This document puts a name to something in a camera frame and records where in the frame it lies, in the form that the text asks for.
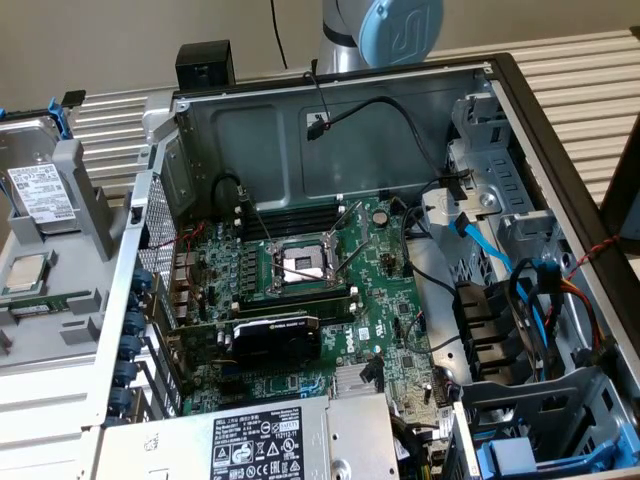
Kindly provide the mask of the hard disk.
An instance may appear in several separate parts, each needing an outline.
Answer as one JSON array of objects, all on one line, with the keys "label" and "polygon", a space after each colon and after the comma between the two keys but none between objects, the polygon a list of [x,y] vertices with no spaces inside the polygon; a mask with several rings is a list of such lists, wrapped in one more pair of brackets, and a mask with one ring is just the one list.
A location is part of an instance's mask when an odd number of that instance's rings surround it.
[{"label": "hard disk", "polygon": [[39,110],[0,108],[0,190],[15,218],[29,218],[44,236],[81,229],[79,206],[63,161],[73,134],[66,105]]}]

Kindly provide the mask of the metal disk bay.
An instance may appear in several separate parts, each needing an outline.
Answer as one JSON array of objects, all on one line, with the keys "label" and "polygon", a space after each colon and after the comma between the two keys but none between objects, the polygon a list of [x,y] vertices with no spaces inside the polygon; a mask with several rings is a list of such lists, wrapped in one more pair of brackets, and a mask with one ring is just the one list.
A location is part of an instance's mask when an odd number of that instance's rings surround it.
[{"label": "metal disk bay", "polygon": [[[453,413],[443,470],[447,480],[483,480],[477,451],[497,440],[526,439],[537,462],[589,454],[620,438],[640,450],[640,432],[598,367],[539,383],[466,385]],[[640,480],[640,460],[628,468],[552,480]]]}]

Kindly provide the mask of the CPU socket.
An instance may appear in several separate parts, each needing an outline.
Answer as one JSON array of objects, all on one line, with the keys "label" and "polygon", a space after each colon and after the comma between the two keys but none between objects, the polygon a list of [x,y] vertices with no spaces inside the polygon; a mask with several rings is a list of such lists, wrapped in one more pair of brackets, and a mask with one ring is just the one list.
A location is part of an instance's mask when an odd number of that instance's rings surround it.
[{"label": "CPU socket", "polygon": [[333,290],[346,283],[336,234],[274,240],[265,247],[265,254],[269,273],[265,292],[269,295]]}]

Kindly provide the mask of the metal socket cover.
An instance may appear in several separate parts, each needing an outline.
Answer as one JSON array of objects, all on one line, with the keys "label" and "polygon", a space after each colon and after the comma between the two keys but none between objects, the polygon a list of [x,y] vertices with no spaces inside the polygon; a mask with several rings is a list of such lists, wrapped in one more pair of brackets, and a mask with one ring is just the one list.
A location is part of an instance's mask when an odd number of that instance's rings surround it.
[{"label": "metal socket cover", "polygon": [[322,241],[334,248],[337,245],[337,231],[347,225],[351,218],[354,218],[359,226],[358,247],[364,247],[369,242],[369,220],[362,200],[352,202],[348,207],[339,207],[339,218],[328,231],[322,234]]}]

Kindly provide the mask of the thin metal locking lever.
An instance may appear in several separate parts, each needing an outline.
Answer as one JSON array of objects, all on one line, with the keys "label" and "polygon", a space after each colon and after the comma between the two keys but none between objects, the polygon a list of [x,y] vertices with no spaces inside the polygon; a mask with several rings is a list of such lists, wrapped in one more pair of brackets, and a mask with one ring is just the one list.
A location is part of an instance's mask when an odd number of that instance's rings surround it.
[{"label": "thin metal locking lever", "polygon": [[256,207],[254,201],[252,200],[251,195],[249,194],[247,188],[244,185],[240,185],[238,187],[238,192],[239,192],[239,195],[240,195],[240,199],[249,204],[249,206],[251,207],[251,209],[253,211],[254,216],[256,217],[258,223],[260,224],[260,226],[262,228],[263,233],[265,234],[265,236],[268,239],[268,241],[270,243],[272,243],[273,242],[272,236],[270,235],[270,233],[269,233],[269,231],[268,231],[268,229],[267,229],[267,227],[266,227],[266,225],[265,225],[265,223],[264,223],[264,221],[263,221],[263,219],[261,217],[259,209]]}]

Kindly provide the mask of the black graphics card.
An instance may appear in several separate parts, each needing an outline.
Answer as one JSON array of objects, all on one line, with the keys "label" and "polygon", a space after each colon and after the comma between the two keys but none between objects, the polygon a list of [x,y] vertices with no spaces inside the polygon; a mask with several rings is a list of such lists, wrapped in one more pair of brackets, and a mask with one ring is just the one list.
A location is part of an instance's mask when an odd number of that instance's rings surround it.
[{"label": "black graphics card", "polygon": [[301,312],[220,325],[181,327],[169,338],[191,366],[301,365],[318,359],[322,350],[320,320]]}]

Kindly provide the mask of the open metal PC case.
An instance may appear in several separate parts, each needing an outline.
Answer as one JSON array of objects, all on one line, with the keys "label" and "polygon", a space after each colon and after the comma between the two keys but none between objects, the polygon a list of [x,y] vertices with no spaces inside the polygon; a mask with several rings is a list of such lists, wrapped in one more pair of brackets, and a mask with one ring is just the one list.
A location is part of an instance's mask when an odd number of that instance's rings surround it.
[{"label": "open metal PC case", "polygon": [[[502,105],[531,200],[555,218],[548,241],[501,241],[488,221],[464,212],[439,242],[429,233],[422,195],[465,193],[470,172],[448,164],[447,146],[454,103],[477,93]],[[640,283],[510,56],[178,92],[147,130],[149,165],[129,203],[76,480],[95,480],[107,429],[194,416],[182,413],[185,381],[169,350],[175,258],[189,228],[240,212],[240,185],[260,213],[369,196],[418,211],[424,236],[409,241],[406,261],[420,277],[429,338],[449,341],[435,363],[453,385],[453,410],[463,387],[477,383],[456,325],[456,284],[503,282],[532,369],[524,384],[598,367],[640,432]],[[136,268],[152,273],[149,291],[131,288]],[[127,311],[141,311],[146,329],[126,387],[131,408],[109,416]],[[447,480],[450,435],[441,446],[426,442],[386,403],[399,480]]]}]

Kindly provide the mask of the black angled plug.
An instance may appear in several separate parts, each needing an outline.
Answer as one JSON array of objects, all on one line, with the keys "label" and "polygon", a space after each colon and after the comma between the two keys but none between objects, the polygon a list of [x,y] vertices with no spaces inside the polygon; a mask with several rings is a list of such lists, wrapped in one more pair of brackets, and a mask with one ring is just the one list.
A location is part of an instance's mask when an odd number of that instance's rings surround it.
[{"label": "black angled plug", "polygon": [[379,355],[373,356],[359,374],[364,383],[374,383],[377,393],[384,392],[384,360]]}]

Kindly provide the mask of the silver heatsink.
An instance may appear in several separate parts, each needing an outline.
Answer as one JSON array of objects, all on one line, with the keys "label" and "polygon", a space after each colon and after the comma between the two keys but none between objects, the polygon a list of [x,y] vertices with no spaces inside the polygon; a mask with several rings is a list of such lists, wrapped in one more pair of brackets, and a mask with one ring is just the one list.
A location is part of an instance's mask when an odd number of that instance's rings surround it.
[{"label": "silver heatsink", "polygon": [[334,397],[347,399],[376,394],[374,383],[364,383],[359,374],[366,364],[338,367],[334,375]]}]

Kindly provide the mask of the black plastic shroud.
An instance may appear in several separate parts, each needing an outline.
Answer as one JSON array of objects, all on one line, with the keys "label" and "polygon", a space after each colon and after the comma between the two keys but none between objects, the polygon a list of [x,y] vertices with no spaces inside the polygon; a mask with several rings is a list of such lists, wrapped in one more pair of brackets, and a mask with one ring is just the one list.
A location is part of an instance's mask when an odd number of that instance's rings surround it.
[{"label": "black plastic shroud", "polygon": [[503,282],[456,284],[453,303],[472,380],[514,386],[532,377],[529,358]]}]

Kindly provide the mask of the black box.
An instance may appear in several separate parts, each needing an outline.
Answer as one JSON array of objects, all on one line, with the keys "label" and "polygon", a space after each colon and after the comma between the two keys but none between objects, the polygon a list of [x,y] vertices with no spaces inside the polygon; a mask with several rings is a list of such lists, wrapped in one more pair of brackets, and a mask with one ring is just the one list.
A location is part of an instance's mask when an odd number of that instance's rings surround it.
[{"label": "black box", "polygon": [[181,91],[235,85],[230,41],[183,44],[176,56],[175,71]]}]

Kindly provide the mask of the grey power supply unit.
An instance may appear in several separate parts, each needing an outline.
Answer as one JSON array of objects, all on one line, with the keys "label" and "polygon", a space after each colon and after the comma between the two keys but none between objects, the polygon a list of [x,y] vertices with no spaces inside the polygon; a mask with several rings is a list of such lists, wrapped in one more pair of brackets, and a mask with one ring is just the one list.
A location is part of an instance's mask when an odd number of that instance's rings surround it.
[{"label": "grey power supply unit", "polygon": [[386,399],[326,396],[111,427],[95,480],[399,480]]}]

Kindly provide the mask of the grey parts rack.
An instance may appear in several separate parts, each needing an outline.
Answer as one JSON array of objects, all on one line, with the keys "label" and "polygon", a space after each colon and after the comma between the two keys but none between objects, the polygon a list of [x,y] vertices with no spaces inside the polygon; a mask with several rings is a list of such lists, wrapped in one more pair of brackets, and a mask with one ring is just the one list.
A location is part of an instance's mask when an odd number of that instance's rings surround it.
[{"label": "grey parts rack", "polygon": [[[69,309],[49,315],[0,321],[0,371],[92,354],[97,349],[127,213],[109,204],[89,177],[82,144],[72,140],[63,161],[79,206],[81,229],[44,236],[29,218],[15,218],[0,190],[0,300],[81,292]],[[48,266],[35,294],[2,293],[17,257],[44,254]]]}]

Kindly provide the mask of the green RAM stick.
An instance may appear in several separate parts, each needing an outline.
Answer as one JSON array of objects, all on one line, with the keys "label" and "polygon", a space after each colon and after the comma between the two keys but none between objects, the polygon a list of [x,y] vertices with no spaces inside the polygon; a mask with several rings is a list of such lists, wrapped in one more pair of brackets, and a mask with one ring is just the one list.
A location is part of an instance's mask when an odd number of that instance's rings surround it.
[{"label": "green RAM stick", "polygon": [[0,321],[18,321],[25,317],[63,312],[69,309],[69,299],[81,295],[81,292],[74,292],[61,295],[0,300]]}]

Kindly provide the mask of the silver CPU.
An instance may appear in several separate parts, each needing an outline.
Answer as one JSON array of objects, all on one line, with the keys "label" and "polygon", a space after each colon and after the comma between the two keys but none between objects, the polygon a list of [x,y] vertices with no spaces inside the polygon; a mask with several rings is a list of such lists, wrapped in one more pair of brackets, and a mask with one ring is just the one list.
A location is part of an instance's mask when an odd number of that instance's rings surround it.
[{"label": "silver CPU", "polygon": [[43,285],[47,266],[48,259],[44,254],[15,258],[9,268],[2,293],[9,296],[37,293]]}]

